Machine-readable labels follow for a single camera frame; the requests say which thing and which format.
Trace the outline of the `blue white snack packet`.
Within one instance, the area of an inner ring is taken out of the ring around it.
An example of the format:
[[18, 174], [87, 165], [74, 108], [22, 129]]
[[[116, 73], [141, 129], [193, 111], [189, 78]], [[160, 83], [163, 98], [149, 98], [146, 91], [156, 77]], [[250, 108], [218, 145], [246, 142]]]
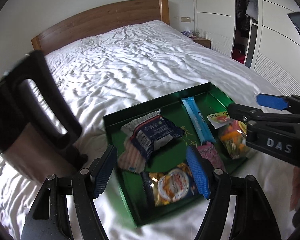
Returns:
[[176, 126], [161, 114], [140, 124], [130, 137], [131, 143], [149, 160], [158, 149], [167, 145], [171, 140], [184, 136], [184, 130]]

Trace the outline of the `white wafer bar packet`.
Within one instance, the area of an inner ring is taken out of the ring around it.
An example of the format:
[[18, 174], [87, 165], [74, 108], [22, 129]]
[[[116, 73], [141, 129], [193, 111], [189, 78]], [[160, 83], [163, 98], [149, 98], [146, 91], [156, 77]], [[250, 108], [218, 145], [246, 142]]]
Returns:
[[148, 121], [149, 119], [157, 116], [160, 114], [160, 111], [154, 111], [151, 113], [148, 113], [142, 117], [136, 118], [129, 123], [123, 125], [121, 127], [121, 131], [123, 131], [126, 135], [131, 136], [134, 132], [134, 130], [140, 125], [143, 124], [144, 122]]

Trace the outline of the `colourful candy bag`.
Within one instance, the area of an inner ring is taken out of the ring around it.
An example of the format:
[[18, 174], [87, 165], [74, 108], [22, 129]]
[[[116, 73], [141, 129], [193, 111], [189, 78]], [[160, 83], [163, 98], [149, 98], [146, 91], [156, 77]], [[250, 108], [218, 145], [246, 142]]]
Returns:
[[249, 157], [251, 149], [246, 145], [245, 123], [230, 118], [227, 111], [210, 114], [207, 119], [218, 131], [219, 140], [227, 149], [231, 159]]

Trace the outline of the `light blue bar packet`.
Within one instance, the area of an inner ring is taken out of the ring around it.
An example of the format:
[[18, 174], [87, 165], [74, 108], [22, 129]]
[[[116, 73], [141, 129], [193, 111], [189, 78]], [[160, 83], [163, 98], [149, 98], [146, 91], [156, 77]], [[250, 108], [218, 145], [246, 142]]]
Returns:
[[206, 121], [204, 120], [204, 117], [199, 110], [194, 97], [183, 98], [181, 101], [192, 121], [200, 143], [202, 145], [206, 142], [215, 143], [216, 140], [214, 139]]

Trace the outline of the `wooden nightstand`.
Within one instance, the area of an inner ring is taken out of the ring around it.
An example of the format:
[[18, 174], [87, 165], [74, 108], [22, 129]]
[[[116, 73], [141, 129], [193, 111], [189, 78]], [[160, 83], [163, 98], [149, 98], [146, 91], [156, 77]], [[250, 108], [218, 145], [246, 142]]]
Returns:
[[203, 37], [192, 37], [191, 38], [193, 42], [200, 44], [201, 46], [204, 46], [205, 48], [211, 48], [211, 41], [207, 38]]

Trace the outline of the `yellow blue snack bag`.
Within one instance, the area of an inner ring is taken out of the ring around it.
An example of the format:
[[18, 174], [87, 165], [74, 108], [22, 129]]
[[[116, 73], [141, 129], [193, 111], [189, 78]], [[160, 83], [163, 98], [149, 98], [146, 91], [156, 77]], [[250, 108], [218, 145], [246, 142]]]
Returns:
[[167, 172], [142, 172], [141, 178], [150, 207], [170, 205], [199, 194], [187, 162]]

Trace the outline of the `green tray box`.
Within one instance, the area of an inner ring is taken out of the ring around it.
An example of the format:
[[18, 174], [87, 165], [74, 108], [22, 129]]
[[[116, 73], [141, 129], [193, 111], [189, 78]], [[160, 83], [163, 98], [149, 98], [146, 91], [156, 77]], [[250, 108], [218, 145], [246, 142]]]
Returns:
[[[181, 139], [169, 142], [168, 145], [154, 153], [146, 164], [145, 170], [147, 172], [166, 172], [171, 170], [179, 163], [185, 161], [187, 145], [198, 145], [200, 143], [191, 119], [181, 101], [183, 98], [188, 97], [194, 98], [205, 118], [209, 114], [225, 110], [233, 102], [233, 96], [230, 93], [219, 89], [212, 83], [205, 83], [161, 96], [105, 115], [103, 121], [108, 143], [115, 145], [118, 154], [122, 154], [125, 150], [124, 140], [126, 135], [121, 131], [121, 127], [150, 112], [160, 111], [162, 116], [168, 118], [178, 127], [183, 128], [185, 134]], [[115, 173], [120, 185], [121, 198], [130, 217], [137, 226], [155, 222], [202, 198], [201, 195], [196, 195], [174, 204], [154, 207], [147, 202], [140, 175], [124, 171], [118, 167], [115, 167]]]

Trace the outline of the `white wardrobe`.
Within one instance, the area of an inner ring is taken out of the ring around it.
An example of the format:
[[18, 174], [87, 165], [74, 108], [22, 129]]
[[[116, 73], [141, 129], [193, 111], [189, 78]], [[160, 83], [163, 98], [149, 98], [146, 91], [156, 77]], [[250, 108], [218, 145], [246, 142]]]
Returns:
[[213, 50], [300, 95], [300, 0], [194, 0], [194, 9]]

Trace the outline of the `copper black electric kettle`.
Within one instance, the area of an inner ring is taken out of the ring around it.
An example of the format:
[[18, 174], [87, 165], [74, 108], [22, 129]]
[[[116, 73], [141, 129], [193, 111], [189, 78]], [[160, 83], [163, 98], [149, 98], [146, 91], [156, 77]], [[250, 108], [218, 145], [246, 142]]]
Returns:
[[74, 143], [82, 131], [41, 50], [0, 80], [0, 155], [26, 178], [41, 184], [80, 170], [87, 156]]

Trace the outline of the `white bed sheet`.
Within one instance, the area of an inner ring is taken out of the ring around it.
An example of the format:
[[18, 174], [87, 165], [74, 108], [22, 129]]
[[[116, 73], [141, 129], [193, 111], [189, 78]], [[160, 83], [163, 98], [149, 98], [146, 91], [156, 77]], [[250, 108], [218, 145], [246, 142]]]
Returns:
[[[130, 25], [84, 38], [46, 56], [50, 71], [83, 127], [76, 146], [94, 159], [107, 148], [103, 116], [201, 83], [211, 82], [237, 103], [258, 107], [255, 95], [281, 92], [255, 71], [183, 36], [161, 21]], [[253, 174], [275, 214], [282, 239], [294, 231], [289, 212], [293, 167], [264, 153], [237, 172]], [[0, 156], [0, 221], [20, 239], [39, 190]], [[183, 211], [136, 228], [111, 175], [95, 200], [110, 239], [194, 239], [207, 210], [199, 200]]]

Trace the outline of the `wooden headboard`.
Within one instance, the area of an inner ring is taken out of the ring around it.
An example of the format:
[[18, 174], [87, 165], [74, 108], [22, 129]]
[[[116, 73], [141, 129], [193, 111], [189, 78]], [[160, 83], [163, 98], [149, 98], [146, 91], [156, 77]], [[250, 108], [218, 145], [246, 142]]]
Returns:
[[80, 12], [46, 29], [31, 40], [45, 55], [82, 38], [104, 34], [126, 25], [149, 21], [170, 23], [168, 0], [130, 0]]

